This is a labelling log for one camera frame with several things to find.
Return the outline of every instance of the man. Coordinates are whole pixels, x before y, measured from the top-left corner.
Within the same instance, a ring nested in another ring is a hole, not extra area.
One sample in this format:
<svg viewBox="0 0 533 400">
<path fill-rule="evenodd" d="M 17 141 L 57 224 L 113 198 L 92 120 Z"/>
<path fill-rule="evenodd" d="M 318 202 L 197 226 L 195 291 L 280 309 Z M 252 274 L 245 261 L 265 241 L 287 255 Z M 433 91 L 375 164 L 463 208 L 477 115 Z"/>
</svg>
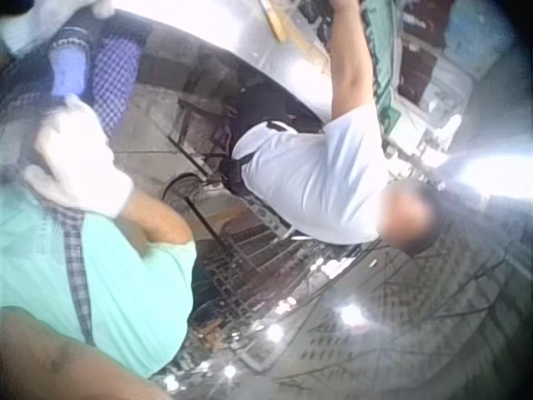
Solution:
<svg viewBox="0 0 533 400">
<path fill-rule="evenodd" d="M 17 400 L 168 400 L 98 350 L 21 309 L 0 310 L 0 393 Z"/>
<path fill-rule="evenodd" d="M 232 127 L 232 158 L 246 187 L 295 229 L 327 243 L 379 236 L 416 254 L 441 226 L 436 191 L 414 180 L 387 186 L 373 96 L 373 66 L 358 0 L 331 0 L 333 121 L 325 136 L 298 133 L 286 99 L 264 87 L 245 89 Z"/>
<path fill-rule="evenodd" d="M 0 306 L 22 308 L 149 377 L 186 336 L 191 230 L 169 207 L 133 191 L 96 114 L 77 97 L 46 118 L 35 148 L 51 174 L 30 165 L 23 175 L 32 190 L 2 185 Z M 60 206 L 86 212 L 78 231 L 74 211 L 60 223 Z M 119 216 L 142 230 L 145 252 L 117 228 Z"/>
</svg>

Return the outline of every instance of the white glove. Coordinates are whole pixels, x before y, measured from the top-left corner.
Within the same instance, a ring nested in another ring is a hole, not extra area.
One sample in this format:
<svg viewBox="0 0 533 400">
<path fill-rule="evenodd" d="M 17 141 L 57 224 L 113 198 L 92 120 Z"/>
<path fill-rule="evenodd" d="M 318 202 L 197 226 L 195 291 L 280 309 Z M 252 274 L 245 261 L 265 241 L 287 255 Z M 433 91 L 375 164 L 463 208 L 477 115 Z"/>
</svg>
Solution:
<svg viewBox="0 0 533 400">
<path fill-rule="evenodd" d="M 133 182 L 113 165 L 94 111 L 76 96 L 67 97 L 66 104 L 44 121 L 35 142 L 55 179 L 35 165 L 26 168 L 24 179 L 56 204 L 115 218 Z"/>
</svg>

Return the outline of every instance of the green shirt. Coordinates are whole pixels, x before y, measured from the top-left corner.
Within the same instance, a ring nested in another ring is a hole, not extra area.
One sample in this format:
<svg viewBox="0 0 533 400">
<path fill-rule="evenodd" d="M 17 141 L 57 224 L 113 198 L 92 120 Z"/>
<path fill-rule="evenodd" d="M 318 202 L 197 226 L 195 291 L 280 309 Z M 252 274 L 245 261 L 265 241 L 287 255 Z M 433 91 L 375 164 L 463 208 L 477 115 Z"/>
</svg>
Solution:
<svg viewBox="0 0 533 400">
<path fill-rule="evenodd" d="M 83 341 L 61 226 L 27 189 L 9 184 L 0 191 L 0 305 L 24 308 Z M 150 244 L 141 258 L 111 220 L 88 213 L 82 249 L 97 347 L 152 375 L 174 358 L 187 333 L 194 243 Z"/>
</svg>

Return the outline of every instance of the metal counter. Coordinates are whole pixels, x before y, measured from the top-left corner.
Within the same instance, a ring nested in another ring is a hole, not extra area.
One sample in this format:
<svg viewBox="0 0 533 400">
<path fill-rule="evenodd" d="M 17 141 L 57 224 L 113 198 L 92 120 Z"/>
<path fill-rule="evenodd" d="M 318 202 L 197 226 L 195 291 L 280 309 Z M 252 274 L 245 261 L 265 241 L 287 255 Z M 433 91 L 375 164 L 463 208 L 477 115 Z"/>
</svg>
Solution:
<svg viewBox="0 0 533 400">
<path fill-rule="evenodd" d="M 115 0 L 114 4 L 233 53 L 282 85 L 323 122 L 331 120 L 329 57 L 289 2 L 281 16 L 294 29 L 284 43 L 274 38 L 257 0 Z"/>
</svg>

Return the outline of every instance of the man's arm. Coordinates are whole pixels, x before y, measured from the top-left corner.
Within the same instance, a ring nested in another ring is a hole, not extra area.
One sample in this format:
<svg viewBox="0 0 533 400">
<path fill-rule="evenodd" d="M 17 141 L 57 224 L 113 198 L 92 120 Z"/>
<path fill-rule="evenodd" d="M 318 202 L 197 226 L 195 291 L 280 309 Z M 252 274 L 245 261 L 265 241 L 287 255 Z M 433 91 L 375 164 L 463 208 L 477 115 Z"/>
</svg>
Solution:
<svg viewBox="0 0 533 400">
<path fill-rule="evenodd" d="M 331 39 L 333 119 L 374 103 L 374 69 L 361 20 L 359 0 L 330 0 L 334 9 Z"/>
<path fill-rule="evenodd" d="M 133 192 L 121 217 L 138 225 L 148 242 L 186 244 L 192 240 L 191 229 L 177 212 L 141 192 Z"/>
<path fill-rule="evenodd" d="M 168 400 L 98 350 L 22 309 L 0 309 L 0 397 L 19 400 Z"/>
</svg>

